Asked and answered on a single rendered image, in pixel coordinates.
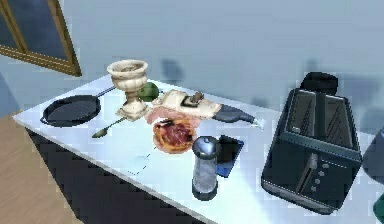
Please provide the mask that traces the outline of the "orange round pizza bread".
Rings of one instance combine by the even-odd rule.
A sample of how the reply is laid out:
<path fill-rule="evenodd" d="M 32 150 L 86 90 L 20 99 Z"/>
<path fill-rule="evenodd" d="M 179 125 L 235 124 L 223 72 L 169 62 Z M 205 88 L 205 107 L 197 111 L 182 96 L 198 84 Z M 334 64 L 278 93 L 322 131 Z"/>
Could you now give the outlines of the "orange round pizza bread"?
<path fill-rule="evenodd" d="M 153 127 L 153 142 L 165 153 L 184 153 L 192 147 L 195 139 L 195 127 L 187 119 L 166 119 Z"/>

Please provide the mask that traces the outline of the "pink round plate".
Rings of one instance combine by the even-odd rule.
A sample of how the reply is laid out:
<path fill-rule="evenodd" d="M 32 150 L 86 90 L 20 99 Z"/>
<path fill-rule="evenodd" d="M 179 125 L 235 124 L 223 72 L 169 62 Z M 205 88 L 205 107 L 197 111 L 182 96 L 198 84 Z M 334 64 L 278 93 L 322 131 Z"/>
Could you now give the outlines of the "pink round plate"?
<path fill-rule="evenodd" d="M 197 128 L 201 120 L 197 117 L 190 116 L 184 113 L 180 113 L 171 109 L 164 107 L 154 107 L 146 115 L 145 119 L 148 124 L 152 124 L 155 120 L 159 118 L 164 119 L 185 119 L 188 120 L 192 127 Z"/>

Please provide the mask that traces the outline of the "grey spray bottle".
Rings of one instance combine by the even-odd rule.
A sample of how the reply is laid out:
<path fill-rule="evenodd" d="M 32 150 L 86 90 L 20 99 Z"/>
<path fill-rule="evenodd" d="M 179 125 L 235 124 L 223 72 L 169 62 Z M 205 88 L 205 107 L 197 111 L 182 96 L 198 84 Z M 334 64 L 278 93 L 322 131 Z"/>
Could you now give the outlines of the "grey spray bottle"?
<path fill-rule="evenodd" d="M 221 105 L 221 108 L 213 116 L 213 119 L 224 123 L 236 123 L 238 121 L 244 121 L 250 123 L 254 127 L 258 127 L 260 129 L 264 128 L 263 121 L 256 119 L 254 116 L 244 112 L 239 108 L 225 104 Z"/>

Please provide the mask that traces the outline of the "green apple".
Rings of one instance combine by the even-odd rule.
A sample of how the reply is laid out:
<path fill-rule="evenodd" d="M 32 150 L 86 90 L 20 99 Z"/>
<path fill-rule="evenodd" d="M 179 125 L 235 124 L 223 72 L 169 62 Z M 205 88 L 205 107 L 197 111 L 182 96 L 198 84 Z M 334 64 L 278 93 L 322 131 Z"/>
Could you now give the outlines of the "green apple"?
<path fill-rule="evenodd" d="M 144 102 L 151 102 L 159 96 L 159 89 L 154 83 L 147 82 L 140 90 L 138 96 Z"/>

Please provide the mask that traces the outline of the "black blue phone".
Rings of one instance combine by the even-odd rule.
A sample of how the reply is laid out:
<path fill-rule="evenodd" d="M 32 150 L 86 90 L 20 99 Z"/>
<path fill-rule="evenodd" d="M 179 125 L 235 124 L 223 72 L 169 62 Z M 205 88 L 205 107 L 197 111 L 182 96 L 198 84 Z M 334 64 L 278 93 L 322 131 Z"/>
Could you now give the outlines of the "black blue phone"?
<path fill-rule="evenodd" d="M 218 142 L 221 151 L 217 157 L 216 174 L 228 178 L 244 142 L 226 135 L 221 135 Z"/>

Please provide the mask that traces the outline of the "grey pepper mill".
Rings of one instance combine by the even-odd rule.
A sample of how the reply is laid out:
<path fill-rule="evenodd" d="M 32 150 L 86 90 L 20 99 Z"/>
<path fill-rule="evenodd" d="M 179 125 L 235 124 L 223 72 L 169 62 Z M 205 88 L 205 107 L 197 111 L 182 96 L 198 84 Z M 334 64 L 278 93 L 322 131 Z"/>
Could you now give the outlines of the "grey pepper mill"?
<path fill-rule="evenodd" d="M 194 141 L 192 150 L 195 155 L 192 193 L 200 201 L 212 200 L 217 194 L 216 165 L 221 146 L 212 136 L 200 136 Z"/>

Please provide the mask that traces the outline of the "cream stone goblet vase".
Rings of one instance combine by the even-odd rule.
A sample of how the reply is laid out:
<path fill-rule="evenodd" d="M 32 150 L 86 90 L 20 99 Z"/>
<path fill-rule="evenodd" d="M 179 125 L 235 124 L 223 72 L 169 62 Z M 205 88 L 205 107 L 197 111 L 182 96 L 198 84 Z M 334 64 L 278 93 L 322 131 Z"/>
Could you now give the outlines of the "cream stone goblet vase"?
<path fill-rule="evenodd" d="M 136 121 L 148 111 L 148 106 L 138 96 L 147 83 L 147 68 L 145 61 L 133 59 L 116 61 L 107 67 L 114 87 L 123 91 L 126 97 L 125 103 L 116 112 L 117 115 Z"/>

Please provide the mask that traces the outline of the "white counter with dark base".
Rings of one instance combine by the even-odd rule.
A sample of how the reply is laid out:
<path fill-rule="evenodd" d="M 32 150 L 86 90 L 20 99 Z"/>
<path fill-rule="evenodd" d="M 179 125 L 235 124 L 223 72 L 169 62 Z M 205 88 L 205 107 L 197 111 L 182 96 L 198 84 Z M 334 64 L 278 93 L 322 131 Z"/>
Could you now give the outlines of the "white counter with dark base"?
<path fill-rule="evenodd" d="M 154 146 L 152 128 L 145 120 L 120 121 L 116 111 L 124 97 L 113 88 L 108 76 L 73 92 L 98 95 L 101 101 L 98 116 L 83 125 L 55 128 L 41 123 L 46 106 L 40 104 L 15 115 L 14 119 L 200 220 L 216 224 L 380 224 L 373 205 L 384 193 L 384 186 L 364 171 L 358 172 L 343 206 L 330 215 L 316 214 L 263 190 L 261 173 L 280 116 L 277 111 L 238 103 L 237 108 L 264 121 L 264 127 L 216 120 L 206 120 L 199 125 L 200 135 L 227 135 L 244 143 L 230 175 L 220 179 L 216 197 L 199 201 L 191 190 L 193 153 L 164 153 Z"/>

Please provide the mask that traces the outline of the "clear thin spatula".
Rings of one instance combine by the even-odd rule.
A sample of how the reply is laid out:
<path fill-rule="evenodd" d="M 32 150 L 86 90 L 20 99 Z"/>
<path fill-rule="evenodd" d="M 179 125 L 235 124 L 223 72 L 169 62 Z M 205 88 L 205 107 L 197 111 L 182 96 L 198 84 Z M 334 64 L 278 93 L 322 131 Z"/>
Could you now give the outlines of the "clear thin spatula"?
<path fill-rule="evenodd" d="M 142 155 L 136 155 L 130 158 L 127 162 L 127 170 L 132 175 L 139 174 L 148 165 L 151 155 L 157 150 L 156 147 L 152 148 L 148 152 Z"/>

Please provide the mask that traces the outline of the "green metal spoon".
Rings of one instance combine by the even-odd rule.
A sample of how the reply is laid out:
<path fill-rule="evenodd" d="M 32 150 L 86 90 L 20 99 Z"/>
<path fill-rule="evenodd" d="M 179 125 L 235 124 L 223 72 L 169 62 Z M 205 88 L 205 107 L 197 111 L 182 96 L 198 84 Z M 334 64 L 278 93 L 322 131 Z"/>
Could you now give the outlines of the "green metal spoon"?
<path fill-rule="evenodd" d="M 117 121 L 113 122 L 112 124 L 110 124 L 110 125 L 104 127 L 103 129 L 100 129 L 99 131 L 95 132 L 95 133 L 92 135 L 92 137 L 93 137 L 93 138 L 101 138 L 101 137 L 106 136 L 107 133 L 108 133 L 108 130 L 109 130 L 112 126 L 114 126 L 114 125 L 116 125 L 116 124 L 118 124 L 118 123 L 120 123 L 120 122 L 122 122 L 122 121 L 124 121 L 124 118 L 120 118 L 119 120 L 117 120 Z"/>

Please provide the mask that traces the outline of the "black frying pan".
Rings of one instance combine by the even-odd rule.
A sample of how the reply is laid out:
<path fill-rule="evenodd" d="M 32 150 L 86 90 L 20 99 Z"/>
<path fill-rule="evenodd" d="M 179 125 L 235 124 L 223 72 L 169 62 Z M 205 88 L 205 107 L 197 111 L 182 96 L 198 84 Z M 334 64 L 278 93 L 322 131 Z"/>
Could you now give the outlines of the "black frying pan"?
<path fill-rule="evenodd" d="M 40 122 L 53 127 L 73 127 L 95 118 L 100 110 L 100 97 L 114 90 L 110 87 L 96 95 L 74 95 L 55 100 L 42 114 Z"/>

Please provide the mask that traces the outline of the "black toaster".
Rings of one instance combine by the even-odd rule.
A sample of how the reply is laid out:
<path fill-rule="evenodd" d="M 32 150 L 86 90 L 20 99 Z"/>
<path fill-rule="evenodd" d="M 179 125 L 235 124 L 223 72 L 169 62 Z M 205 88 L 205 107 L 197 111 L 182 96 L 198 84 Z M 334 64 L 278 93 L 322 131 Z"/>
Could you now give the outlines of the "black toaster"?
<path fill-rule="evenodd" d="M 290 91 L 261 175 L 268 193 L 319 214 L 342 207 L 362 165 L 349 100 L 338 78 L 308 73 Z"/>

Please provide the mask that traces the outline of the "wooden framed window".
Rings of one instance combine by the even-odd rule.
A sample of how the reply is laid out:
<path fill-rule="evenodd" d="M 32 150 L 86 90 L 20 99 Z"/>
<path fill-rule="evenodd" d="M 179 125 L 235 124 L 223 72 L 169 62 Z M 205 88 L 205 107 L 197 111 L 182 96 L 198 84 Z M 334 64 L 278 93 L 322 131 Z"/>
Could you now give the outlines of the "wooden framed window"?
<path fill-rule="evenodd" d="M 0 55 L 82 75 L 59 0 L 0 0 Z"/>

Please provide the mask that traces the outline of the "dark grey rounded object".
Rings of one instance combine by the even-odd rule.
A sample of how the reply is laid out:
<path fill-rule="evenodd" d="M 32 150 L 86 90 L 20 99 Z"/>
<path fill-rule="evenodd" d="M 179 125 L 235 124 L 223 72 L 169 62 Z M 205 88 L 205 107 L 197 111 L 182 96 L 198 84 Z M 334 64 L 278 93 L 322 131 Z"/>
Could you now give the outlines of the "dark grey rounded object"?
<path fill-rule="evenodd" d="M 363 169 L 371 179 L 384 185 L 384 128 L 376 134 L 365 151 Z"/>

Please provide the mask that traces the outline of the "teal green object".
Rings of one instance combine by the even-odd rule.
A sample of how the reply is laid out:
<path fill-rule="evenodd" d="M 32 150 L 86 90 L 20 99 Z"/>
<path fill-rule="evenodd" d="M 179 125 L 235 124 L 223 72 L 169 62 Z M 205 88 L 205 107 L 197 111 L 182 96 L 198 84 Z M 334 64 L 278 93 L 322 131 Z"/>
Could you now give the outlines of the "teal green object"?
<path fill-rule="evenodd" d="M 384 193 L 376 200 L 373 205 L 373 213 L 377 220 L 384 224 Z"/>

